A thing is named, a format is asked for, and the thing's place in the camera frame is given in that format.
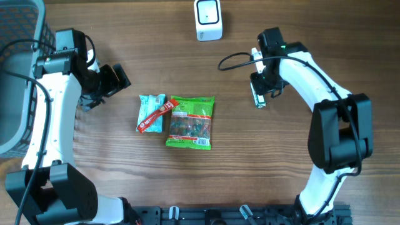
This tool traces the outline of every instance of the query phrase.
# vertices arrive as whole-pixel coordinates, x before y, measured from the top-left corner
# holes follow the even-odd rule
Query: snack bag
[[[160,94],[158,96],[139,96],[140,97],[140,110],[139,117],[137,118],[137,126],[146,119],[150,114],[152,114],[155,110],[160,108],[165,101],[165,94]],[[163,117],[157,118],[157,120],[146,129],[146,132],[157,132],[161,133],[163,131]]]
[[[168,113],[171,109],[176,107],[179,103],[175,99],[171,99],[168,102],[165,102],[159,109],[155,110],[152,114],[150,114],[145,120],[143,120],[138,126],[137,130],[140,133],[146,131],[160,116]]]
[[[211,150],[214,97],[171,98],[179,105],[172,109],[166,146]]]

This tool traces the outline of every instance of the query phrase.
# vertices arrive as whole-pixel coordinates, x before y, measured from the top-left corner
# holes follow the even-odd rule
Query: green snack bag
[[[166,146],[211,150],[211,116],[215,98],[171,98],[179,105],[172,109]]]

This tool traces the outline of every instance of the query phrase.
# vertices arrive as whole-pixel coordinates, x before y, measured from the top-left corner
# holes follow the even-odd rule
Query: red candy bar
[[[155,122],[155,120],[166,114],[168,111],[170,111],[172,108],[175,108],[179,103],[175,99],[171,99],[165,104],[163,104],[159,109],[155,110],[152,114],[150,114],[145,120],[143,120],[139,126],[137,127],[137,130],[140,133],[143,133],[152,123]]]

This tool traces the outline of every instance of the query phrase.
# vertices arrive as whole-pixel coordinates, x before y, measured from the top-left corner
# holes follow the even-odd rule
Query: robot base
[[[179,219],[170,219],[170,209],[160,207],[133,207],[142,219],[142,225],[251,225],[237,207],[180,208]],[[254,225],[292,225],[294,205],[250,207]],[[335,205],[330,218],[317,225],[352,225],[350,206]]]

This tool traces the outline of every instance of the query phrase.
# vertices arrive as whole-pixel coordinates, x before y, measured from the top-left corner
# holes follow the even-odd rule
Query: black bracket
[[[220,210],[217,209],[206,210],[204,223],[205,225],[226,225]]]
[[[160,225],[161,208],[160,207],[133,207],[134,211],[141,218],[142,225]]]
[[[257,39],[263,58],[287,56],[298,51],[308,51],[300,42],[286,44],[278,27],[266,29],[258,35]],[[250,75],[252,86],[257,95],[271,93],[271,98],[276,98],[283,93],[283,89],[289,84],[279,74],[281,60],[265,60],[263,63],[266,67],[261,74],[254,72]]]
[[[371,101],[365,94],[344,99],[349,108],[361,147],[361,159],[373,153]],[[340,129],[339,122],[348,122],[339,101],[322,101],[314,105],[308,137],[308,151],[313,163],[327,174],[337,169],[356,166],[356,145],[350,125]]]
[[[6,191],[17,206],[32,172],[27,169],[6,176]],[[45,188],[48,180],[52,187]],[[94,184],[66,163],[37,171],[22,213],[30,224],[65,224],[91,221],[97,210],[98,195]]]
[[[79,104],[83,106],[84,111],[88,111],[100,103],[105,103],[103,97],[110,98],[120,90],[127,88],[131,85],[123,67],[118,63],[112,69],[109,65],[100,67],[100,72],[97,74],[99,79],[99,86],[97,90],[82,95]]]

